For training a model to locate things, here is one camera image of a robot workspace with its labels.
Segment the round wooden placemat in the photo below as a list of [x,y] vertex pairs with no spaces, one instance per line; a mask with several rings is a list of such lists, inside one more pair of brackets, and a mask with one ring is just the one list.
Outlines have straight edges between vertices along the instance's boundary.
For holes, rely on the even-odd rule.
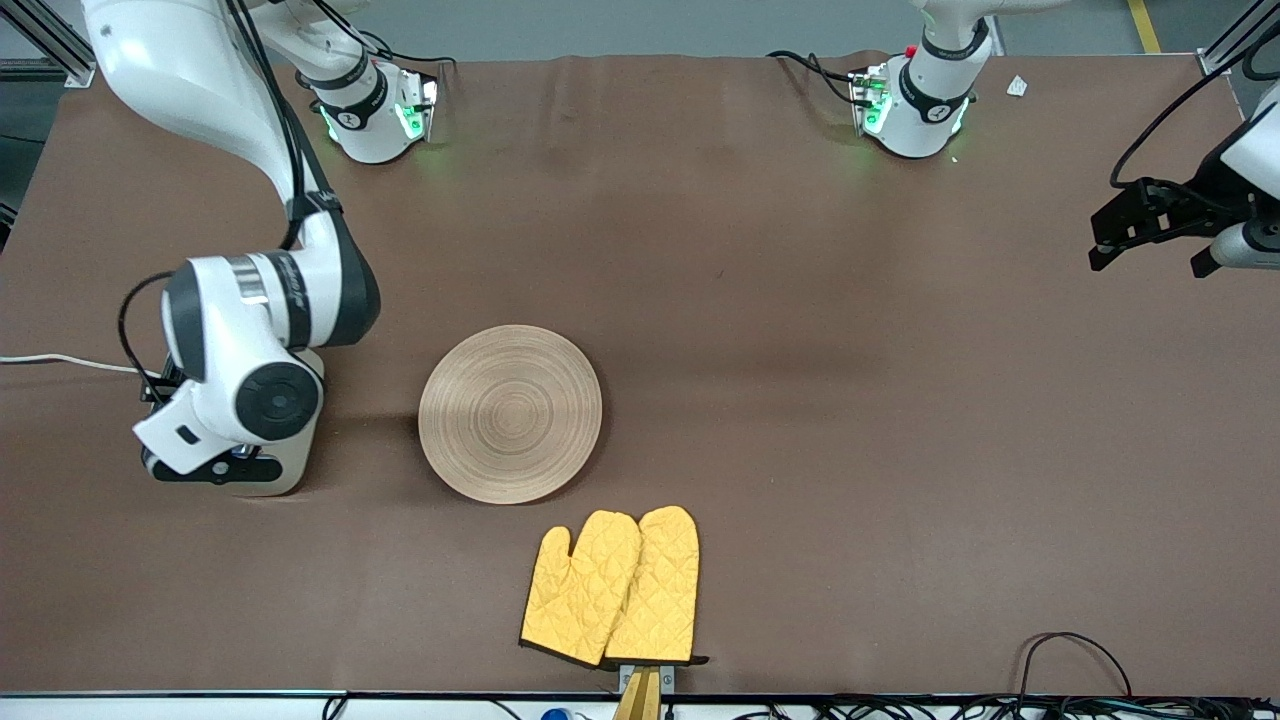
[[582,469],[600,434],[600,383],[572,342],[499,325],[458,343],[431,372],[417,434],[453,489],[495,505],[545,497]]

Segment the quilted fabric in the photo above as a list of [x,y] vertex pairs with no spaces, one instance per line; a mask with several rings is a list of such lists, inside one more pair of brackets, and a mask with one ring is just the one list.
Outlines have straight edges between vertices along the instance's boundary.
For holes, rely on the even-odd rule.
[[543,537],[529,587],[521,644],[596,666],[640,561],[640,529],[630,515],[598,510],[570,555],[568,528]]
[[689,662],[698,600],[698,527],[684,507],[660,507],[640,519],[640,566],[604,655]]

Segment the brown tabletop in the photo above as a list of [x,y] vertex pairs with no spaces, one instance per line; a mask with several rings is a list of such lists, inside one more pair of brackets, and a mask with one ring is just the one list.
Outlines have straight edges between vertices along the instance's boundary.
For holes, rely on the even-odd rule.
[[[993,60],[924,161],[796,70],[466,64],[436,142],[383,167],[307,115],[384,307],[324,352],[305,484],[157,483],[136,379],[0,369],[0,689],[612,687],[516,644],[539,538],[680,503],[712,657],[684,691],[1002,692],[1071,629],[1139,693],[1276,692],[1277,277],[1194,281],[1197,241],[1085,259],[1194,60]],[[1213,85],[1132,172],[1189,176],[1238,122]],[[250,165],[70,92],[0,258],[0,348],[119,361],[136,281],[282,229]],[[504,323],[567,336],[605,392],[586,470],[524,507],[451,491],[415,427],[433,365]],[[1048,646],[1032,689],[1117,687]]]

